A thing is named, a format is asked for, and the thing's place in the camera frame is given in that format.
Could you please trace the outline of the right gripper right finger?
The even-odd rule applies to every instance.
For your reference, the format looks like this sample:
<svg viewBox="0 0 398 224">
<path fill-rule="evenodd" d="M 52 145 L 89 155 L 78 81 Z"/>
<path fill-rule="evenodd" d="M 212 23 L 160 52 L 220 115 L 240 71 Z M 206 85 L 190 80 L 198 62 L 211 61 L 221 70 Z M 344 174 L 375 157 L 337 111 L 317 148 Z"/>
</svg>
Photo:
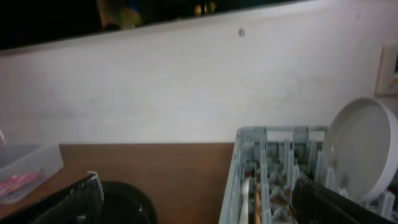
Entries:
<svg viewBox="0 0 398 224">
<path fill-rule="evenodd" d="M 298 224 L 394 224 L 310 179 L 296 181 L 290 210 Z"/>
</svg>

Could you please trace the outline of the grey round plate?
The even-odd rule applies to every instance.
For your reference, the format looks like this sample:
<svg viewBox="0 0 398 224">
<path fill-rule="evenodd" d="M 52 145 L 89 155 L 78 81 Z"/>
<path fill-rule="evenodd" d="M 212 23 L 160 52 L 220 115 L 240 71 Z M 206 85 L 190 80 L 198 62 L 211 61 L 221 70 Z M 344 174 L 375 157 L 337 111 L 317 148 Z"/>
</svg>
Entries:
<svg viewBox="0 0 398 224">
<path fill-rule="evenodd" d="M 345 189 L 357 203 L 370 202 L 397 172 L 397 117 L 379 100 L 354 100 L 333 120 L 323 152 L 323 169 L 335 171 L 332 190 Z"/>
</svg>

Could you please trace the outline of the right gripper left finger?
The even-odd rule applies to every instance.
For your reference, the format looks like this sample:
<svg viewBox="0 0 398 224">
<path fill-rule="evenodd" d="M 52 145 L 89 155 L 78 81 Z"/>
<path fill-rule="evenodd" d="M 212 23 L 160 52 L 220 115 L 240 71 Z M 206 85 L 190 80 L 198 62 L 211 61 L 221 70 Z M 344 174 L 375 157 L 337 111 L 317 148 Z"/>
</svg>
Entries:
<svg viewBox="0 0 398 224">
<path fill-rule="evenodd" d="M 96 223 L 104 193 L 96 172 L 1 219 L 1 224 Z"/>
</svg>

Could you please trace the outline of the wooden chopstick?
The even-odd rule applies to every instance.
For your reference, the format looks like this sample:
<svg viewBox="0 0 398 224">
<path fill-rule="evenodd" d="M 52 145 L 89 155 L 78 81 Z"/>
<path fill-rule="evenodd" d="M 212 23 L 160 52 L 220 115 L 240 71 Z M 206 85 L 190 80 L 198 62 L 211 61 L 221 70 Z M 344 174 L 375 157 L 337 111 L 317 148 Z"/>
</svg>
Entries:
<svg viewBox="0 0 398 224">
<path fill-rule="evenodd" d="M 255 185 L 254 199 L 255 199 L 255 211 L 254 211 L 255 224 L 261 224 L 261 199 L 260 199 L 260 189 L 258 183 L 256 183 Z"/>
</svg>

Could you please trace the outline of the red snack wrapper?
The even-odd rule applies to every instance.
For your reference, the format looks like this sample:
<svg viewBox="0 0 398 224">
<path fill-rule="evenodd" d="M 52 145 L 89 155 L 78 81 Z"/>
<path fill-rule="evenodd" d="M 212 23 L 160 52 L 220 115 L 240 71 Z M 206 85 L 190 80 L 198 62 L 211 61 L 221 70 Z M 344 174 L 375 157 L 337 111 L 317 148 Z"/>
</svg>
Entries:
<svg viewBox="0 0 398 224">
<path fill-rule="evenodd" d="M 6 179 L 1 179 L 1 196 L 5 196 L 14 192 L 28 184 L 32 184 L 40 179 L 43 170 L 19 175 L 13 175 Z"/>
</svg>

